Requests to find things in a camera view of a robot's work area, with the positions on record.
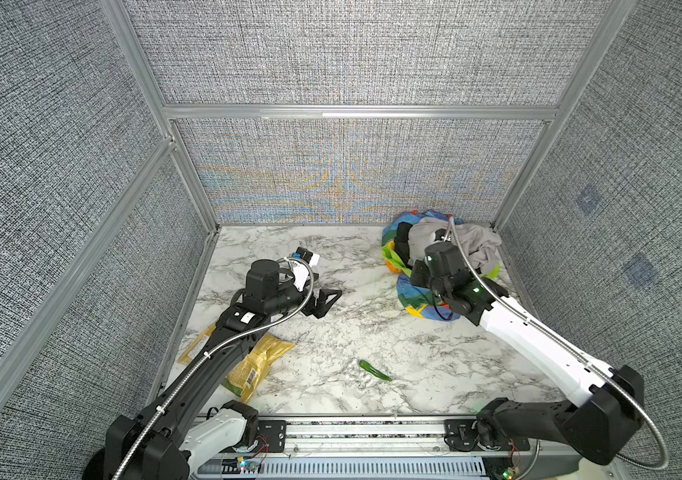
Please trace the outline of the grey cloth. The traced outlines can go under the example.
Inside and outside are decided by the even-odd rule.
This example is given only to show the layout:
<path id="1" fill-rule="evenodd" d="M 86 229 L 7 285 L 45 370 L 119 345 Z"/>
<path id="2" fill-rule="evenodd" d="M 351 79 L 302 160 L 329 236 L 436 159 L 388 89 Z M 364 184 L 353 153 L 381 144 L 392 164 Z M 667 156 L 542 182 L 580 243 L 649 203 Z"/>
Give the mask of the grey cloth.
<path id="1" fill-rule="evenodd" d="M 498 251 L 501 237 L 488 227 L 471 223 L 456 224 L 456 231 L 471 266 L 481 275 L 492 278 L 501 263 Z M 449 233 L 449 222 L 439 218 L 425 217 L 412 226 L 408 232 L 409 265 L 423 260 L 426 247 L 442 241 Z"/>

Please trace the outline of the neon green cloth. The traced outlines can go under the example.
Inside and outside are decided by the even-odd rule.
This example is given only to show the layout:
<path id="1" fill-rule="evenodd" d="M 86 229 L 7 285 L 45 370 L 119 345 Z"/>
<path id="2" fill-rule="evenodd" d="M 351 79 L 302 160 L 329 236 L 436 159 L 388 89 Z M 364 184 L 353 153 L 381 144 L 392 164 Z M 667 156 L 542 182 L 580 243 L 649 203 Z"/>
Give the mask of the neon green cloth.
<path id="1" fill-rule="evenodd" d="M 395 243 L 389 241 L 382 246 L 381 252 L 387 267 L 394 273 L 411 275 L 412 268 L 396 253 Z M 468 255 L 470 263 L 482 276 L 495 279 L 501 270 L 501 258 L 496 247 L 482 247 Z"/>

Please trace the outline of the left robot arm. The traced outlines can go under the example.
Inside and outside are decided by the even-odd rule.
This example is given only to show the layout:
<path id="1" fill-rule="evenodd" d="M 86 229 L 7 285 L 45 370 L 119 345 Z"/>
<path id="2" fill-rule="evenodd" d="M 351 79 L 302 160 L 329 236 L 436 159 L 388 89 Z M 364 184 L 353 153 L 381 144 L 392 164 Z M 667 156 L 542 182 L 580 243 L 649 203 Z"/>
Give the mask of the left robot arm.
<path id="1" fill-rule="evenodd" d="M 189 479 L 219 453 L 255 455 L 267 446 L 256 409 L 228 401 L 197 420 L 204 404 L 274 325 L 297 314 L 324 316 L 338 290 L 316 289 L 318 255 L 298 248 L 254 261 L 212 334 L 181 374 L 134 417 L 119 416 L 85 479 Z"/>

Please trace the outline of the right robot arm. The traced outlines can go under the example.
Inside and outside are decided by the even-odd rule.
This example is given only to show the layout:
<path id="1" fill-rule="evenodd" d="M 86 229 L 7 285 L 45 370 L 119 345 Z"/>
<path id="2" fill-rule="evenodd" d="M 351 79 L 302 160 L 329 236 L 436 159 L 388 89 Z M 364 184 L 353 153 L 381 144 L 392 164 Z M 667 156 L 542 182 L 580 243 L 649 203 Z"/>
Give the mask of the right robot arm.
<path id="1" fill-rule="evenodd" d="M 638 409 L 644 404 L 645 382 L 636 370 L 614 368 L 592 356 L 579 359 L 571 344 L 558 343 L 549 328 L 527 319 L 505 288 L 490 279 L 478 280 L 457 246 L 428 246 L 415 261 L 411 278 L 451 312 L 514 348 L 565 396 L 558 402 L 493 400 L 477 416 L 488 441 L 527 437 L 562 443 L 595 464 L 607 465 L 643 426 Z"/>

